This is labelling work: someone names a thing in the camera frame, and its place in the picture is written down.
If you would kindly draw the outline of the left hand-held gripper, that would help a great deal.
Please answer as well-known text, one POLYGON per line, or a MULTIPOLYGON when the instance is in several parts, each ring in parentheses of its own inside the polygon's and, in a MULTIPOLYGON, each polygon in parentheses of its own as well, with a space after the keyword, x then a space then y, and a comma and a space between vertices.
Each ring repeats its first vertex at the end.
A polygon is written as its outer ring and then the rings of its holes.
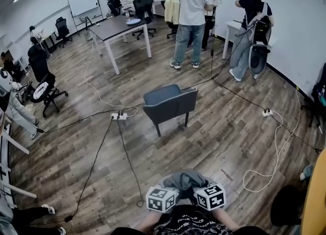
POLYGON ((177 196, 177 190, 150 187, 146 194, 146 207, 155 212, 166 213, 176 205, 177 196))

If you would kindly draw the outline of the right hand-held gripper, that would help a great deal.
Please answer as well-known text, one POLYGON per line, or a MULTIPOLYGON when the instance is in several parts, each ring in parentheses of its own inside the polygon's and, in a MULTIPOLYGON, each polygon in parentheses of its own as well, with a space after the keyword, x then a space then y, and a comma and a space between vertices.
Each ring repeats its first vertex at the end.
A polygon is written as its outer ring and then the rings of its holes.
POLYGON ((195 188, 194 197, 197 199, 197 205, 207 211, 223 208, 226 204, 225 189, 220 184, 206 188, 195 188))

